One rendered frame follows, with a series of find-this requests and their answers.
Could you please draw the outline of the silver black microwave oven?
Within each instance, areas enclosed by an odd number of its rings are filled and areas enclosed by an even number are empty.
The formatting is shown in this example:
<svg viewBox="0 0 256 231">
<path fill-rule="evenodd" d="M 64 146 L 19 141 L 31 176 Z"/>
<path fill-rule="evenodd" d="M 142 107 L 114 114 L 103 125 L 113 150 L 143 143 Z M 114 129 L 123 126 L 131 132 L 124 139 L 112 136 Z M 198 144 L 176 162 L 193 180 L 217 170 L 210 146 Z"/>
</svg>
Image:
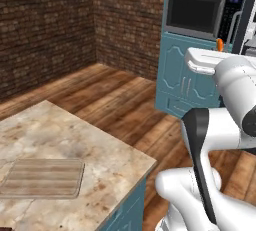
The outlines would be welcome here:
<svg viewBox="0 0 256 231">
<path fill-rule="evenodd" d="M 231 20 L 244 0 L 166 0 L 165 32 L 215 41 L 227 41 Z"/>
</svg>

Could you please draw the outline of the dark grey fridge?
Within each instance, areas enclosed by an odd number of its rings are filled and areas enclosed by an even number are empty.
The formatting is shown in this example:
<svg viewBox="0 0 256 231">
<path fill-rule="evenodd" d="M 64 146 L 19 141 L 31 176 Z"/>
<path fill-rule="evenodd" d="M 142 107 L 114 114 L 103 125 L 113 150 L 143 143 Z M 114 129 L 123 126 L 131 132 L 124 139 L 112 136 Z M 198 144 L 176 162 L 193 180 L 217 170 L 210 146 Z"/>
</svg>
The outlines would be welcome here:
<svg viewBox="0 0 256 231">
<path fill-rule="evenodd" d="M 233 42 L 232 53 L 240 54 L 243 49 L 244 38 L 248 26 L 248 22 L 251 16 L 251 12 L 254 6 L 255 0 L 245 0 L 242 13 L 240 16 L 240 22 L 237 27 L 237 33 Z"/>
</svg>

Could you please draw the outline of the teal kitchen island cupboard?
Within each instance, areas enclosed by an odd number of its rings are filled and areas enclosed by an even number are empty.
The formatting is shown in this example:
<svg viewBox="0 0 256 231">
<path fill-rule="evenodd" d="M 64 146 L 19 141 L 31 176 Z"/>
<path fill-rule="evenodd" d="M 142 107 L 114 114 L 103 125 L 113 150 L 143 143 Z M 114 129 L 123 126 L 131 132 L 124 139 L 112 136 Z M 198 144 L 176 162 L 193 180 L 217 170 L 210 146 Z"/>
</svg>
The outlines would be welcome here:
<svg viewBox="0 0 256 231">
<path fill-rule="evenodd" d="M 142 231 L 145 188 L 143 179 L 99 231 Z"/>
</svg>

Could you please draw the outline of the teal tall cupboard unit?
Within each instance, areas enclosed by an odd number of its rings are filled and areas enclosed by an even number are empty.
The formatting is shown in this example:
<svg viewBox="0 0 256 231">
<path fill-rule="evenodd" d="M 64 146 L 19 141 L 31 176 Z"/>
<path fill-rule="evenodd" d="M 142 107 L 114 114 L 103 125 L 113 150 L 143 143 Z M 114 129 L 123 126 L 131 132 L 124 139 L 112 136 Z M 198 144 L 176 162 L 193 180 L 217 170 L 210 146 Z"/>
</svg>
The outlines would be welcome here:
<svg viewBox="0 0 256 231">
<path fill-rule="evenodd" d="M 190 71 L 185 64 L 185 53 L 188 48 L 214 51 L 216 40 L 165 32 L 163 29 L 165 5 L 166 0 L 162 15 L 155 107 L 178 118 L 194 107 L 218 107 L 221 100 L 213 79 Z M 229 47 L 227 48 L 226 43 L 223 42 L 226 52 L 232 51 L 239 22 L 240 16 L 234 27 L 234 37 Z"/>
</svg>

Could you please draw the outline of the striped wooden cutting board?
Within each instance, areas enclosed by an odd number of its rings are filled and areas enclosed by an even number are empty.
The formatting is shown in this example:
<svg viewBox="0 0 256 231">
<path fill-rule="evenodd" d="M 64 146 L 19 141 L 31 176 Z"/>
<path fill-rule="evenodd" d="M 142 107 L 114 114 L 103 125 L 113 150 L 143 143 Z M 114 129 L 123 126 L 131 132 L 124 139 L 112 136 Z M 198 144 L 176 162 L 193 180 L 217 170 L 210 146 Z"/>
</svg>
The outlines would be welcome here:
<svg viewBox="0 0 256 231">
<path fill-rule="evenodd" d="M 84 168 L 79 159 L 17 159 L 0 181 L 0 198 L 76 198 Z"/>
</svg>

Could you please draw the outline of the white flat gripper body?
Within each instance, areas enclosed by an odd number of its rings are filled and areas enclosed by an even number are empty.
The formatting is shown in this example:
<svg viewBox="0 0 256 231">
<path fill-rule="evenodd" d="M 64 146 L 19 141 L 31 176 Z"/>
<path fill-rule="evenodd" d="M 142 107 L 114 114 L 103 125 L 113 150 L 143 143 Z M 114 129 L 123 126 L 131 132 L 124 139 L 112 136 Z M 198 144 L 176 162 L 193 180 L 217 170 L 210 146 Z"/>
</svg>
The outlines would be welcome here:
<svg viewBox="0 0 256 231">
<path fill-rule="evenodd" d="M 192 72 L 213 76 L 216 66 L 234 54 L 190 47 L 185 54 L 185 62 Z"/>
</svg>

